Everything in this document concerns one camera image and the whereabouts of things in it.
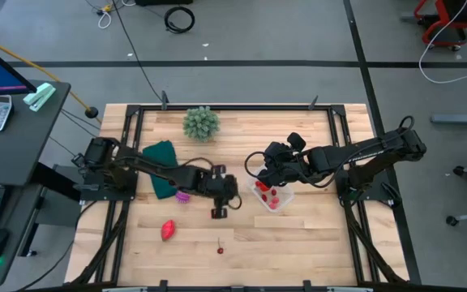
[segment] concrete floor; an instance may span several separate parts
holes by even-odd
[[[88,0],[102,6],[105,0]],[[421,30],[399,21],[417,0],[352,0],[353,12],[370,62],[416,62],[424,45]],[[168,6],[150,7],[164,14]],[[358,60],[344,3],[337,0],[195,0],[189,6],[196,25],[187,34],[165,31],[163,20],[139,6],[120,10],[142,61],[204,60]],[[12,0],[0,12],[0,44],[33,61],[127,61],[132,53],[116,13],[106,30],[83,0]],[[176,21],[183,22],[183,16]],[[11,58],[2,54],[6,60]],[[427,61],[467,62],[467,45],[458,53],[435,49]],[[367,103],[358,67],[145,67],[155,89],[171,102]],[[101,115],[110,102],[157,102],[137,67],[55,67],[49,71],[71,83]],[[47,79],[39,71],[18,68],[29,79]],[[467,69],[430,69],[436,79],[467,74]],[[423,284],[467,287],[467,221],[447,226],[450,214],[467,213],[467,179],[452,173],[467,165],[467,127],[441,127],[431,114],[467,113],[467,80],[431,84],[417,69],[371,68],[379,112],[386,130],[407,114],[428,147],[425,158],[400,163],[397,177]],[[72,99],[65,107],[83,116]],[[64,117],[52,137],[72,152],[83,152],[90,136]],[[71,155],[49,141],[41,160],[69,165]],[[61,240],[53,234],[62,232]],[[17,259],[0,291],[17,289],[39,277],[73,239],[73,229],[42,226],[32,244],[35,258]],[[35,287],[59,286],[64,260]]]

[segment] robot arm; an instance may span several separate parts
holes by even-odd
[[[402,126],[407,118],[403,119],[396,130],[344,147],[321,146],[302,151],[306,147],[306,142],[299,134],[291,133],[288,137],[290,146],[271,142],[264,150],[265,170],[258,175],[250,174],[250,172],[248,174],[269,187],[299,181],[323,188],[332,182],[334,176],[324,185],[316,183],[321,182],[330,174],[336,176],[346,164],[373,157],[365,165],[347,170],[349,186],[359,189],[371,183],[374,176],[394,163],[418,161],[423,157],[426,146],[417,133],[411,129],[412,124],[408,128]],[[246,159],[245,166],[251,156],[253,154]]]
[[[187,194],[213,199],[215,207],[212,210],[213,219],[227,217],[224,206],[232,209],[241,207],[237,180],[232,174],[225,174],[224,165],[212,165],[209,170],[188,165],[192,161],[206,160],[204,158],[192,159],[183,165],[170,167],[142,156],[133,148],[121,145],[116,139],[98,137],[91,141],[81,159],[84,161],[80,161],[78,165],[83,165],[87,171],[103,174],[106,185],[117,190],[135,187],[127,186],[124,179],[124,169],[128,168],[163,178],[179,191]],[[229,202],[235,197],[239,198],[240,203],[237,207],[232,207]]]

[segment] wooden tabletop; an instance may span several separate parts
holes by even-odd
[[[345,109],[353,142],[372,138],[366,106],[348,104]],[[125,104],[106,106],[102,137],[120,140],[125,111]],[[158,200],[149,176],[140,174],[127,221],[118,284],[157,286],[165,279],[170,286],[301,286],[303,280],[311,280],[313,286],[355,285],[345,215],[334,183],[323,190],[299,182],[290,184],[296,196],[275,214],[247,189],[248,175],[242,167],[248,154],[263,151],[272,141],[285,143],[292,131],[304,138],[306,148],[332,144],[325,112],[217,113],[221,130],[213,141],[203,144],[184,136],[184,111],[149,111],[144,116],[139,149],[170,140],[179,163],[206,157],[214,164],[225,164],[227,172],[237,177],[242,207],[229,210],[226,219],[212,220],[212,200],[196,196],[188,204],[179,204],[175,198]],[[255,170],[262,164],[260,157],[253,157],[249,166]],[[82,272],[100,246],[107,205],[95,204],[80,219],[66,281]],[[366,212],[377,249],[401,277],[408,278],[392,210],[378,202],[366,202]],[[168,220],[176,222],[176,234],[162,242],[160,228]],[[218,240],[224,248],[222,255],[216,252]],[[112,247],[105,279],[109,279],[113,251]],[[360,251],[366,279],[370,280],[362,246]]]

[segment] clear plastic box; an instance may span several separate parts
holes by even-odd
[[[259,174],[262,170],[265,170],[266,167],[264,165],[260,166],[254,174]],[[249,177],[248,181],[246,182],[247,187],[250,189],[251,192],[259,199],[260,203],[266,207],[266,209],[271,213],[278,213],[284,206],[289,204],[291,200],[295,197],[295,193],[293,189],[289,185],[285,185],[283,187],[272,187],[268,191],[261,191],[255,183],[257,182],[257,178]],[[270,207],[270,204],[274,200],[274,198],[278,199],[278,203],[275,204],[274,208]]]

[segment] green towel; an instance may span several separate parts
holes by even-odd
[[[144,148],[142,154],[149,159],[160,163],[165,166],[178,166],[176,160],[176,152],[174,146],[170,141],[161,141],[158,144]],[[151,175],[152,187],[158,199],[169,198],[176,195],[176,188],[169,185],[164,179],[158,178],[155,175]]]

